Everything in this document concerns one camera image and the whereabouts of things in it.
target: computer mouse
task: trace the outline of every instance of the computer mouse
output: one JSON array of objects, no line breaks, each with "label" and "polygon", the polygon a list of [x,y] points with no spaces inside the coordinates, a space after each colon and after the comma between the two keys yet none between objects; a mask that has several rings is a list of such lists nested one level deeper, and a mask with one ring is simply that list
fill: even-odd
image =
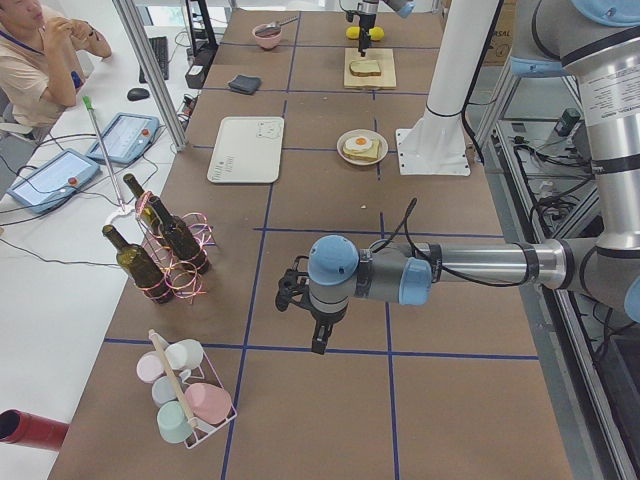
[{"label": "computer mouse", "polygon": [[131,102],[137,102],[138,100],[144,100],[145,98],[149,98],[149,90],[146,88],[132,88],[127,92],[127,100]]}]

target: wine bottle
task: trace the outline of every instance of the wine bottle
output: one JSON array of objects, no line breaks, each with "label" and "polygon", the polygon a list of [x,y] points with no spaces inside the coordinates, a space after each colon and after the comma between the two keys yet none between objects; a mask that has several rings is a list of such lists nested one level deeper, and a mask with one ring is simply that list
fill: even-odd
[{"label": "wine bottle", "polygon": [[155,195],[149,197],[149,205],[160,219],[160,234],[174,255],[182,261],[192,263],[200,274],[209,270],[207,253],[196,241],[184,220],[171,215]]},{"label": "wine bottle", "polygon": [[[140,197],[144,195],[144,188],[142,188],[142,185],[138,183],[136,177],[134,177],[131,173],[127,173],[124,177],[122,177],[122,179],[124,180],[124,183],[127,184],[129,190],[131,190],[131,193],[133,193],[136,199],[139,200]],[[160,235],[160,219],[156,215],[156,212],[154,212],[150,206],[146,205],[142,209],[142,211],[140,212],[140,220],[142,220],[142,223],[144,223],[149,228],[149,231],[157,239],[162,240],[162,237]]]},{"label": "wine bottle", "polygon": [[156,303],[166,303],[174,296],[165,275],[140,245],[127,242],[113,225],[102,227],[102,234],[116,247],[116,261],[136,287]]}]

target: label sticker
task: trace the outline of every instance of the label sticker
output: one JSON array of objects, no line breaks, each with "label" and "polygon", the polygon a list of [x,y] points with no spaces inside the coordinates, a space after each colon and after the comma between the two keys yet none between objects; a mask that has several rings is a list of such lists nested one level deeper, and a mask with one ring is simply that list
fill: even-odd
[{"label": "label sticker", "polygon": [[580,84],[587,126],[640,113],[640,65]]}]

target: red cylinder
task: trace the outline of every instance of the red cylinder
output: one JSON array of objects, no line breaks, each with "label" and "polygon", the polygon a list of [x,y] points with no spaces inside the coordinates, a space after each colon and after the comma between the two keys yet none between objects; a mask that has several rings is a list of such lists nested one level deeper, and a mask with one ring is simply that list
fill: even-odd
[{"label": "red cylinder", "polygon": [[0,414],[0,442],[60,450],[69,425],[19,410]]}]

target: beige shirt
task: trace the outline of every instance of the beige shirt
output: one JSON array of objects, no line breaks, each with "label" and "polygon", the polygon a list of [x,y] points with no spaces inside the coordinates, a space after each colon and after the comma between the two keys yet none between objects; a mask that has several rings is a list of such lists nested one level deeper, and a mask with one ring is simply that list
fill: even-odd
[{"label": "beige shirt", "polygon": [[[42,6],[45,21],[62,17],[59,12]],[[7,33],[0,24],[0,29]],[[75,71],[84,82],[76,50],[84,45],[73,38],[63,46],[64,59],[70,71]],[[42,53],[32,52],[0,36],[0,88],[13,103],[13,116],[22,125],[45,127],[53,125],[65,107],[43,100],[42,94],[49,84],[49,65]]]}]

